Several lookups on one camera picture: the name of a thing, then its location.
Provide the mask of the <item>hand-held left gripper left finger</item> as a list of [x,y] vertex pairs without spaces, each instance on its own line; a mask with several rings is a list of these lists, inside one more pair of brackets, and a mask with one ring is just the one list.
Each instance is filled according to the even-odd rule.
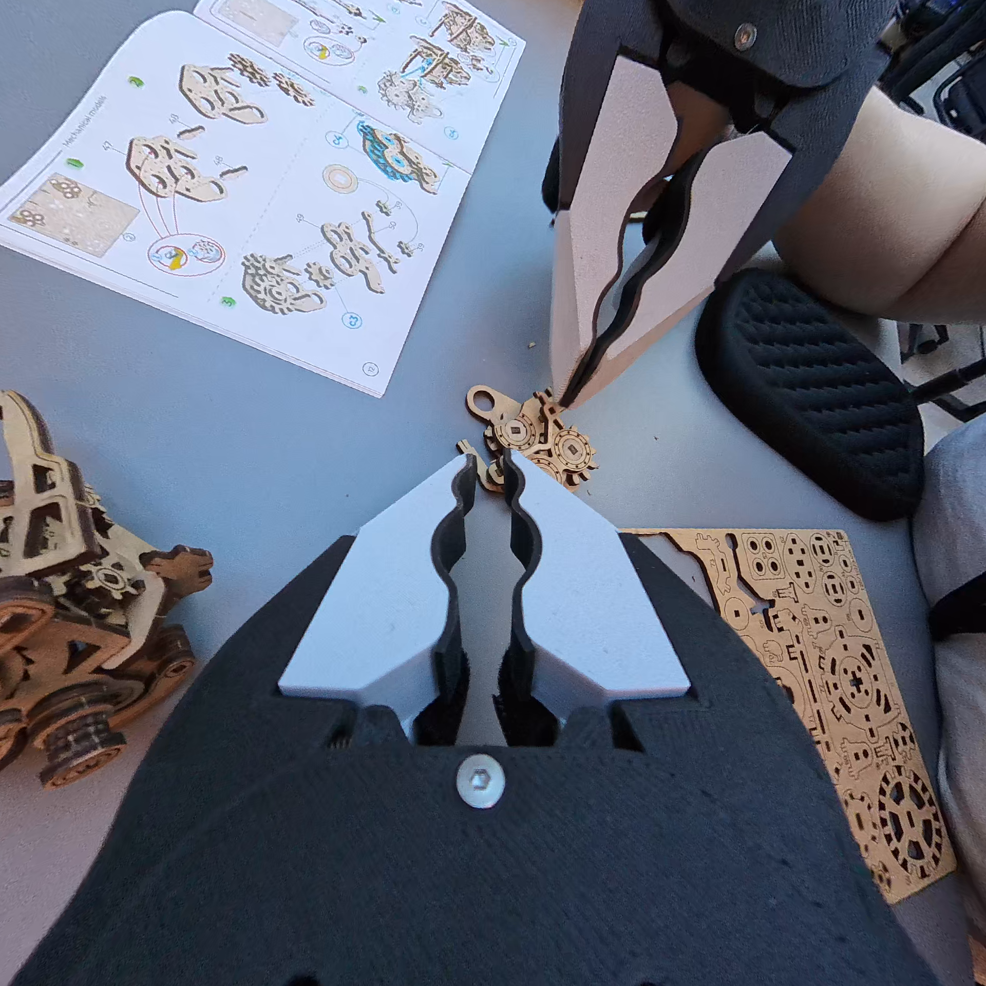
[[278,685],[289,697],[384,706],[421,746],[458,737],[469,684],[458,591],[476,457],[461,454],[351,539]]

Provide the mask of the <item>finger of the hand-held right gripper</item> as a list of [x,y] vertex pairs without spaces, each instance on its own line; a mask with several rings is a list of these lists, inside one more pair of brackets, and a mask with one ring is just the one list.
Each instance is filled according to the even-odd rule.
[[599,312],[623,268],[631,207],[655,184],[677,131],[659,71],[617,56],[571,204],[555,219],[549,352],[561,404],[578,404],[592,374]]
[[605,298],[601,333],[570,383],[570,405],[599,393],[714,290],[790,161],[765,133],[695,156],[662,194],[661,232]]

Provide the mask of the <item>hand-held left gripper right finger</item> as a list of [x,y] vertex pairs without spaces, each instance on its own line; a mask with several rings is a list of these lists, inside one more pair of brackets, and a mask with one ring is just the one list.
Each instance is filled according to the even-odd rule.
[[509,746],[552,746],[571,715],[677,698],[690,682],[618,529],[531,460],[502,464],[524,573],[497,716]]

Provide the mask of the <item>small wooden gear assembly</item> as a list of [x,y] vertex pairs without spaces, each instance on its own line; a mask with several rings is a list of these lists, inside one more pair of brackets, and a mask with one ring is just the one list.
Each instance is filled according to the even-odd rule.
[[506,450],[528,458],[571,490],[588,480],[598,466],[589,438],[563,423],[560,405],[549,388],[518,402],[495,389],[476,386],[466,394],[465,404],[486,423],[484,441],[491,461],[483,462],[480,452],[466,440],[458,442],[457,448],[476,457],[478,480],[491,493],[504,492],[502,458]]

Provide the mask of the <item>person's right forearm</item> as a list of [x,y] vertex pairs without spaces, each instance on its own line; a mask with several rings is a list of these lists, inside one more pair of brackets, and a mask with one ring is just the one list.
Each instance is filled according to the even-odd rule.
[[985,146],[873,88],[820,188],[773,243],[846,310],[984,324]]

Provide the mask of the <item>grey desk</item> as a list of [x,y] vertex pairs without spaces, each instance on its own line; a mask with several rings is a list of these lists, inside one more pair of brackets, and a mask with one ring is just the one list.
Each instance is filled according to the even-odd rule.
[[[194,2],[2,2],[2,183],[40,150],[118,47]],[[203,663],[282,586],[450,461],[464,397],[547,383],[553,230],[540,198],[579,2],[476,2],[525,40],[415,324],[378,400],[34,259],[2,251],[2,388],[28,397],[110,515],[154,546],[209,550],[214,583],[175,610]],[[566,422],[611,523],[844,529],[937,784],[940,712],[906,523],[872,524],[740,425],[694,360],[697,314]],[[491,704],[509,640],[510,513],[477,491],[453,570],[472,685],[461,742],[501,743]],[[55,921],[181,692],[126,729],[104,770],[43,792],[37,751],[2,774],[2,984]]]

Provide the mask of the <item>partly built wooden model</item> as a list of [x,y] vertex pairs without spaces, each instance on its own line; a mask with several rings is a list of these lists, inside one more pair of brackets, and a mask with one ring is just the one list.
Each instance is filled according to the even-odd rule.
[[1,483],[1,768],[42,750],[51,791],[114,760],[120,728],[191,672],[188,636],[166,616],[211,584],[214,559],[114,522],[25,397],[2,391],[1,417],[13,472]]

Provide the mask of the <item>laser-cut plywood parts sheet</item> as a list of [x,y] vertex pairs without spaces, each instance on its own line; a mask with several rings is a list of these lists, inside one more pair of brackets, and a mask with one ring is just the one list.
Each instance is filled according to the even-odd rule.
[[702,570],[712,606],[786,693],[884,900],[955,853],[848,536],[840,529],[629,527]]

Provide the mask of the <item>white instruction booklet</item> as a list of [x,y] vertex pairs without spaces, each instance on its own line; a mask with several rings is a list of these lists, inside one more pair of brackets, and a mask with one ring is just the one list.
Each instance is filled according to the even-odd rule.
[[2,186],[2,244],[382,397],[524,41],[469,2],[142,24]]

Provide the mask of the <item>person's grey trouser leg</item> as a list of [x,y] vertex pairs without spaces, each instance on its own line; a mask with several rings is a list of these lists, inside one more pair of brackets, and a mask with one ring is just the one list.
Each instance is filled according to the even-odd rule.
[[913,523],[915,558],[931,605],[943,716],[943,800],[971,881],[985,872],[985,421],[945,436],[926,458]]

